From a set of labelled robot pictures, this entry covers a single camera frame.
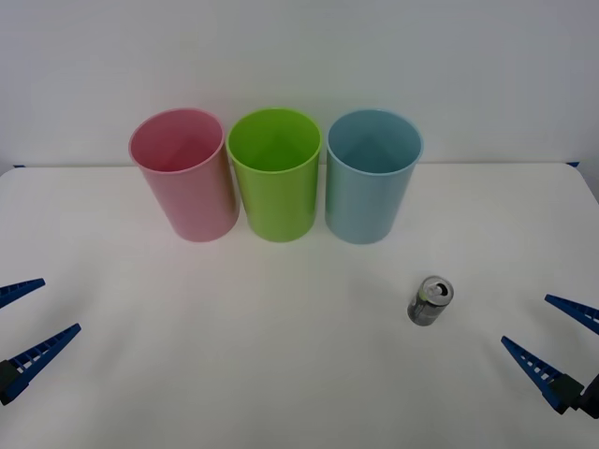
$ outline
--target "table surface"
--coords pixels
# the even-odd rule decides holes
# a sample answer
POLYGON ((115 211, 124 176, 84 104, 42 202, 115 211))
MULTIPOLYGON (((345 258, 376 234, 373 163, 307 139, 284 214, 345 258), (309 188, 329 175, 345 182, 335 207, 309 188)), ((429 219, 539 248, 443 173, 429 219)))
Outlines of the table surface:
POLYGON ((241 213, 210 243, 171 231, 133 167, 0 178, 0 285, 47 286, 0 312, 1 358, 82 332, 0 409, 0 447, 589 448, 506 335, 588 384, 599 337, 545 294, 599 307, 599 206, 564 164, 419 165, 391 234, 354 246, 324 223, 290 243, 241 213), (430 327, 428 275, 456 297, 430 327))

